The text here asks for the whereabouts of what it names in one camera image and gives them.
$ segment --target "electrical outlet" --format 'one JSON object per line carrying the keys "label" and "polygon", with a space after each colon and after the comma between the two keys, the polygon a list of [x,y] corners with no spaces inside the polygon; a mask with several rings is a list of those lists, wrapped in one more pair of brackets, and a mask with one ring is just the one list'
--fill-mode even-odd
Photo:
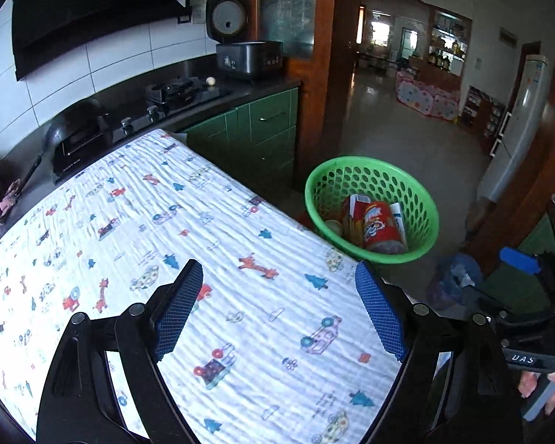
{"label": "electrical outlet", "polygon": [[193,6],[191,8],[191,22],[205,23],[205,6]]}

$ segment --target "screw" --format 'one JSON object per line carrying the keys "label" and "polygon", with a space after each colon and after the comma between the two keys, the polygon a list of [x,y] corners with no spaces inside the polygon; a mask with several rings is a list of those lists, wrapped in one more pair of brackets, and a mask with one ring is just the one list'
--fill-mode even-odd
{"label": "screw", "polygon": [[139,316],[144,312],[144,304],[134,304],[129,308],[129,314],[131,316]]}
{"label": "screw", "polygon": [[413,311],[418,316],[426,316],[427,314],[430,313],[430,308],[425,304],[416,304],[413,306]]}
{"label": "screw", "polygon": [[77,312],[72,316],[72,319],[70,320],[72,320],[72,323],[74,325],[78,325],[84,320],[84,317],[86,317],[86,314],[84,312]]}
{"label": "screw", "polygon": [[487,319],[482,314],[474,314],[473,315],[473,322],[475,324],[477,324],[478,326],[482,326],[483,324],[485,324],[487,322]]}

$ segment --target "pringles can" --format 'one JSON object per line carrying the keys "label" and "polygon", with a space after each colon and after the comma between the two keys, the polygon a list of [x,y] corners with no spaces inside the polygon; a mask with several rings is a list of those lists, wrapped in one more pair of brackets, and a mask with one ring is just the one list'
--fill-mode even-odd
{"label": "pringles can", "polygon": [[388,203],[377,201],[366,208],[364,248],[380,254],[402,254],[407,251]]}

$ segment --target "human hand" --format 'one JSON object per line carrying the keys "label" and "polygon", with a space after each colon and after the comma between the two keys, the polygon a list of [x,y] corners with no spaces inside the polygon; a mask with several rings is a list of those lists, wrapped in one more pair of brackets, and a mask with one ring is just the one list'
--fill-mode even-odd
{"label": "human hand", "polygon": [[[555,382],[555,372],[548,374],[547,377],[549,381]],[[537,385],[537,376],[534,372],[523,371],[520,376],[520,383],[518,384],[518,390],[522,397],[526,398],[530,396]],[[555,409],[555,393],[552,395],[547,403],[545,404],[545,414],[549,415],[553,409]]]}

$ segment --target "green plastic basket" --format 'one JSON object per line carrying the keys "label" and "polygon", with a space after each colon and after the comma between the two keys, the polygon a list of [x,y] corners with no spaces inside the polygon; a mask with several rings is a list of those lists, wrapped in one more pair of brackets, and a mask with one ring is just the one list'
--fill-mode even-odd
{"label": "green plastic basket", "polygon": [[[345,198],[364,194],[388,204],[399,202],[408,252],[386,255],[361,249],[330,230],[323,219],[338,218]],[[415,178],[394,165],[368,157],[339,157],[314,169],[306,181],[306,209],[319,233],[357,259],[398,264],[419,259],[438,238],[439,216],[434,201]]]}

